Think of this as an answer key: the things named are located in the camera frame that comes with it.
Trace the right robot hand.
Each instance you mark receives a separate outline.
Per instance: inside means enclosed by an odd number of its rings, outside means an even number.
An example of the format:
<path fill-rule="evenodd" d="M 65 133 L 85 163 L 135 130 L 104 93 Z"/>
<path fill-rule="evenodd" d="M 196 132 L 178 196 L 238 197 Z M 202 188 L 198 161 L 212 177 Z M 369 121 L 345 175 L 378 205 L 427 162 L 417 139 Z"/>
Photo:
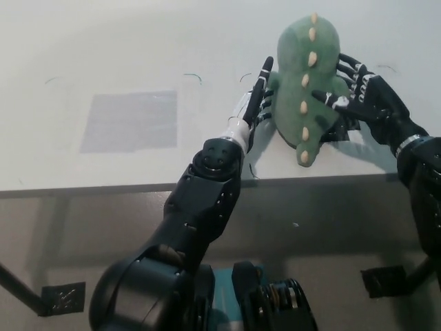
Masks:
<path fill-rule="evenodd" d="M 343 53 L 339 54 L 336 69 L 346 74 L 343 79 L 349 96 L 315 89 L 311 92 L 313 98 L 346 117 L 365 122 L 374 140 L 389 146 L 396 156 L 411 144 L 431 138 L 411 119 L 408 107 L 379 74 Z"/>

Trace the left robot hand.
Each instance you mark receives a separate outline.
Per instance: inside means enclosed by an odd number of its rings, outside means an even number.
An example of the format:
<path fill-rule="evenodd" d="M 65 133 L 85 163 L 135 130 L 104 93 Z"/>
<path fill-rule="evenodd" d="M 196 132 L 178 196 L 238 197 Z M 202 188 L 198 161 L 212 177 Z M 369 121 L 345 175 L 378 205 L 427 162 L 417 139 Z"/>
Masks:
<path fill-rule="evenodd" d="M 252 148 L 254 130 L 257 126 L 258 116 L 263 109 L 267 83 L 274 64 L 273 57 L 267 57 L 253 88 L 246 92 L 228 119 L 227 130 L 223 138 L 237 143 L 247 154 Z"/>

